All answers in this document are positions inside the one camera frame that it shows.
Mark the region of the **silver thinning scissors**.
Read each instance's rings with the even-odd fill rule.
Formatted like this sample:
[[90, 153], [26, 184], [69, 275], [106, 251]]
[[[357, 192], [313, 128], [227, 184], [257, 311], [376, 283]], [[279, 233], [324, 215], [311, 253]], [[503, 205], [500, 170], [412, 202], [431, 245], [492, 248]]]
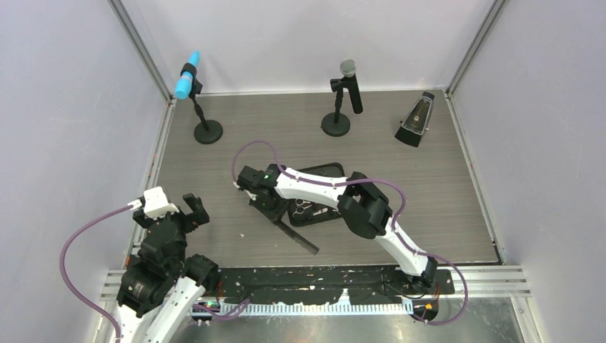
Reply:
[[303, 199], [294, 200], [294, 208], [289, 212], [295, 219], [316, 219], [321, 214], [327, 214], [329, 207]]

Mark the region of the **black zipper tool case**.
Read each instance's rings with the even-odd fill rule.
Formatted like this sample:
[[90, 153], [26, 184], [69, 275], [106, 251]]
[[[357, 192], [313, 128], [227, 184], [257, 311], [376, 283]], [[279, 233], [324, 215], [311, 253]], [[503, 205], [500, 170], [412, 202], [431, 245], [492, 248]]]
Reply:
[[[328, 177], [328, 178], [342, 178], [345, 177], [344, 168], [338, 162], [332, 162], [328, 164], [321, 164], [318, 166], [311, 166], [304, 169], [300, 169], [301, 173], [311, 174], [320, 177]], [[320, 224], [322, 222], [328, 222], [335, 219], [341, 219], [342, 215], [334, 208], [329, 207], [329, 211], [327, 214], [321, 214], [316, 219], [295, 219], [293, 216], [289, 214], [289, 212], [294, 208], [294, 200], [295, 198], [289, 199], [289, 205], [287, 207], [287, 214], [289, 217], [290, 224], [293, 227], [305, 227], [314, 224]]]

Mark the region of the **black comb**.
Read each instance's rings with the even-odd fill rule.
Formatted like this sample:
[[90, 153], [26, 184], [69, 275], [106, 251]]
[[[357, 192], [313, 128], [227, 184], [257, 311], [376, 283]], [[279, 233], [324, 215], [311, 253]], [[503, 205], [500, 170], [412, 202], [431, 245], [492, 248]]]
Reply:
[[283, 233], [285, 233], [290, 239], [304, 248], [312, 255], [316, 255], [319, 252], [319, 247], [305, 239], [301, 234], [297, 233], [293, 228], [285, 224], [282, 220], [278, 220], [274, 223]]

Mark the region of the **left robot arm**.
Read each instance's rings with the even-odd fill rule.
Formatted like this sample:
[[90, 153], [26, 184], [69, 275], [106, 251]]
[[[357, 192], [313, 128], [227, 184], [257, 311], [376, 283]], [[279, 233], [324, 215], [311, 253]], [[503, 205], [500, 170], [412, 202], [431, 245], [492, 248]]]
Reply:
[[121, 277], [118, 342], [168, 342], [198, 298], [218, 290], [218, 265], [186, 255], [187, 234], [209, 223], [209, 215], [199, 197], [185, 194], [183, 200], [189, 213], [157, 187], [132, 203], [132, 219], [147, 233]]

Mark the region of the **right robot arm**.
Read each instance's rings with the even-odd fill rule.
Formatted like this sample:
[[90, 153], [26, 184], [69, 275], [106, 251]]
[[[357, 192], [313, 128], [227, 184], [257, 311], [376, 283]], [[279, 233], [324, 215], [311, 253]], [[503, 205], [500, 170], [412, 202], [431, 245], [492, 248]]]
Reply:
[[353, 234], [376, 241], [393, 257], [412, 290], [426, 293], [437, 282], [437, 261], [401, 228], [378, 183], [359, 172], [351, 177], [324, 177], [278, 164], [266, 170], [245, 166], [234, 179], [234, 186], [265, 212], [296, 199], [337, 210]]

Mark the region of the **left black microphone stand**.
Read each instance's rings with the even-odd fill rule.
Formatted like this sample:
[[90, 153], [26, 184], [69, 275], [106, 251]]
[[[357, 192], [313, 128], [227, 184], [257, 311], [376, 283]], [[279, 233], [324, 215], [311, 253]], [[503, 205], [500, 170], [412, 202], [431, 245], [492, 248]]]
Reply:
[[199, 117], [200, 124], [194, 128], [194, 138], [200, 144], [213, 144], [218, 141], [223, 135], [223, 127], [216, 120], [206, 120], [202, 107], [196, 101], [196, 95], [202, 92], [203, 85], [197, 80], [197, 69], [193, 64], [186, 63], [181, 70], [181, 76], [190, 73], [189, 85], [190, 91], [188, 97], [194, 105], [194, 111]]

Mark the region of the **black microphone stand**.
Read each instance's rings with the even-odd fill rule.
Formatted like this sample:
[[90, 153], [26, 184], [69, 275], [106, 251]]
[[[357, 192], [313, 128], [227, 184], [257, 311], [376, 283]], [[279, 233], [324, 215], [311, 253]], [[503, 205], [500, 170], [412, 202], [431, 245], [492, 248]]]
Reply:
[[223, 135], [223, 127], [216, 120], [206, 120], [202, 107], [196, 101], [196, 95], [202, 92], [203, 85], [197, 80], [197, 69], [193, 64], [186, 63], [181, 70], [181, 76], [190, 73], [189, 85], [190, 91], [188, 97], [194, 105], [194, 111], [199, 117], [200, 124], [194, 128], [194, 138], [200, 144], [213, 144], [218, 141]]
[[333, 137], [344, 136], [351, 127], [347, 116], [341, 119], [341, 108], [344, 97], [344, 86], [341, 79], [330, 80], [331, 90], [335, 93], [334, 111], [324, 116], [321, 123], [322, 131]]

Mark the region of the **right black microphone stand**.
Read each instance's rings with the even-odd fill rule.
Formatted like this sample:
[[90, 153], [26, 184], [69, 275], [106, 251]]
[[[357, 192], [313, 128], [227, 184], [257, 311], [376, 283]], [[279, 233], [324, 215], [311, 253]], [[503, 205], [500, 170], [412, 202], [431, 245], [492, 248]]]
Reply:
[[335, 93], [334, 111], [324, 116], [321, 123], [322, 131], [333, 137], [344, 136], [351, 127], [347, 116], [341, 119], [341, 108], [344, 97], [344, 86], [341, 79], [330, 80], [331, 90]]

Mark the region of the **blue microphone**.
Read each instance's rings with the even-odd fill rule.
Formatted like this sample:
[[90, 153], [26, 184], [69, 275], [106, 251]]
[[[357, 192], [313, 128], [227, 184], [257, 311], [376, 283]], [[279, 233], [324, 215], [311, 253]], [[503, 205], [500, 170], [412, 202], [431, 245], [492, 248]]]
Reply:
[[180, 71], [179, 79], [176, 82], [174, 95], [178, 99], [189, 97], [194, 89], [194, 82], [197, 80], [197, 66], [200, 60], [199, 51], [194, 51], [189, 57], [182, 70]]

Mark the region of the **black grey microphone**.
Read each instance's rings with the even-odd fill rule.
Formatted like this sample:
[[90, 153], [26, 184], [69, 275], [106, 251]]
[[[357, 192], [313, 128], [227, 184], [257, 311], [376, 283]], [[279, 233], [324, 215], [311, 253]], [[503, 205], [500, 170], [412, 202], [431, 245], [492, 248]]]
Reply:
[[353, 112], [355, 114], [361, 114], [363, 112], [363, 104], [356, 76], [357, 69], [355, 61], [353, 59], [346, 59], [341, 62], [339, 67], [343, 75], [341, 81], [344, 88], [349, 92]]

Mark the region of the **black metronome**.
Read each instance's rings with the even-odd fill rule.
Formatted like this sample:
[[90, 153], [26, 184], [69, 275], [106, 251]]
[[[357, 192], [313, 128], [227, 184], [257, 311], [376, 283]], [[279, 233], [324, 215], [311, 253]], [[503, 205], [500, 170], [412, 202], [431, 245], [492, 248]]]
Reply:
[[400, 122], [394, 135], [395, 139], [406, 145], [418, 147], [428, 130], [433, 103], [434, 94], [424, 91], [408, 115]]

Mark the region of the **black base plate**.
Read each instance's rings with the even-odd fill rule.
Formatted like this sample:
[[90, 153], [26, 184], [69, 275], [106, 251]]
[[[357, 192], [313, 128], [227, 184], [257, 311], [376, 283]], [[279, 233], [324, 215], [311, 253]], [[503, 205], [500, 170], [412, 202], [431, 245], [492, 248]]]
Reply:
[[238, 304], [334, 304], [348, 296], [353, 304], [396, 304], [403, 297], [451, 295], [452, 274], [440, 269], [430, 288], [412, 283], [395, 265], [335, 267], [224, 268], [216, 286], [203, 295]]

